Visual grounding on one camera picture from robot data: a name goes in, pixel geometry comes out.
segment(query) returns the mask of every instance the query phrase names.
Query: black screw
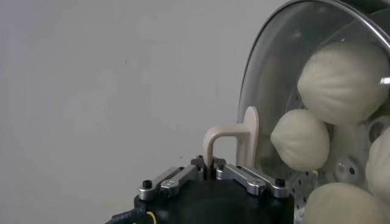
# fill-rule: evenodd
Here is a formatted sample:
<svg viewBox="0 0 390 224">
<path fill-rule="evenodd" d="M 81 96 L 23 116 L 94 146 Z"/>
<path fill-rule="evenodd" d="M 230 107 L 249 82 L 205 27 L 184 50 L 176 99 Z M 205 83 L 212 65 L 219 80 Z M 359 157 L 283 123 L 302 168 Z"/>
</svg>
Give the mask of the black screw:
<svg viewBox="0 0 390 224">
<path fill-rule="evenodd" d="M 142 182 L 143 189 L 150 189 L 153 186 L 153 182 L 151 180 L 144 180 Z"/>
<path fill-rule="evenodd" d="M 275 180 L 275 184 L 278 187 L 284 187 L 286 186 L 286 181 L 284 179 L 278 178 Z"/>
</svg>

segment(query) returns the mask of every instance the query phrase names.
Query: steamed bun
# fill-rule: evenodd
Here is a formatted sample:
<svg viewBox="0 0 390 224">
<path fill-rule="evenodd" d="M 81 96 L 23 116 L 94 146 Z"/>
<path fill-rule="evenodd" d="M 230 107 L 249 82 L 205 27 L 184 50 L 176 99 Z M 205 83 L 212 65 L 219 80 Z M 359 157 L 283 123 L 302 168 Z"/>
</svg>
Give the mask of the steamed bun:
<svg viewBox="0 0 390 224">
<path fill-rule="evenodd" d="M 280 118 L 271 142 L 281 159 L 299 171 L 320 168 L 329 154 L 327 128 L 307 110 L 291 110 Z"/>
<path fill-rule="evenodd" d="M 331 124 L 367 119 L 387 98 L 379 83 L 389 74 L 381 50 L 368 44 L 338 42 L 316 52 L 306 63 L 298 91 L 306 107 Z"/>
<path fill-rule="evenodd" d="M 330 183 L 309 196 L 301 224 L 385 224 L 373 196 L 351 184 Z"/>
<path fill-rule="evenodd" d="M 366 178 L 370 191 L 390 220 L 390 128 L 371 145 Z"/>
</svg>

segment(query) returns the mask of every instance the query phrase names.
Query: steamer basket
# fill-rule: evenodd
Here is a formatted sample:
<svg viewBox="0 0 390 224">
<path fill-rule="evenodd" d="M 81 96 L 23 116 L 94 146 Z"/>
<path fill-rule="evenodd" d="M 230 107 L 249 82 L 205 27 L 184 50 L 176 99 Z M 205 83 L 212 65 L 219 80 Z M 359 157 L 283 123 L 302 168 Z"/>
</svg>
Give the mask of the steamer basket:
<svg viewBox="0 0 390 224">
<path fill-rule="evenodd" d="M 363 12 L 332 0 L 292 1 L 279 8 L 261 29 L 246 66 L 239 100 L 238 122 L 255 106 L 263 123 L 256 167 L 292 183 L 296 199 L 295 223 L 300 223 L 306 200 L 316 187 L 331 182 L 354 184 L 367 190 L 364 168 L 369 148 L 390 126 L 390 99 L 358 125 L 327 125 L 331 139 L 325 166 L 312 172 L 290 169 L 271 144 L 270 135 L 289 110 L 305 108 L 297 81 L 302 69 L 322 46 L 338 41 L 369 43 L 390 56 L 390 9 Z M 343 150 L 332 150 L 335 145 Z"/>
</svg>

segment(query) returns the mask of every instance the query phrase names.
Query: beige plastic hook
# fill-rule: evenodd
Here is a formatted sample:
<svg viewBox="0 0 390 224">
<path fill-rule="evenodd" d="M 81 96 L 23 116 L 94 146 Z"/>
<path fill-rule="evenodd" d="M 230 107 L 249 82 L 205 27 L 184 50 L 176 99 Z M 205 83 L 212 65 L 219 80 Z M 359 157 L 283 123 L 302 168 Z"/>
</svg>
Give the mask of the beige plastic hook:
<svg viewBox="0 0 390 224">
<path fill-rule="evenodd" d="M 255 107 L 248 107 L 242 124 L 230 124 L 210 128 L 203 141 L 205 150 L 205 163 L 208 176 L 213 162 L 213 146 L 215 140 L 224 136 L 237 138 L 236 165 L 254 166 L 256 158 L 257 138 L 260 129 L 260 121 Z"/>
</svg>

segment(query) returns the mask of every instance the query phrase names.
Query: gray wall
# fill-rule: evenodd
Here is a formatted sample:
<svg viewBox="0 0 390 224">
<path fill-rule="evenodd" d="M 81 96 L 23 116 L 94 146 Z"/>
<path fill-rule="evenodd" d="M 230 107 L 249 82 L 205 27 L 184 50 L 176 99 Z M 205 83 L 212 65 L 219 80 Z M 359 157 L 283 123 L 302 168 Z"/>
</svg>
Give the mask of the gray wall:
<svg viewBox="0 0 390 224">
<path fill-rule="evenodd" d="M 0 223 L 102 223 L 202 154 L 282 2 L 0 0 Z"/>
</svg>

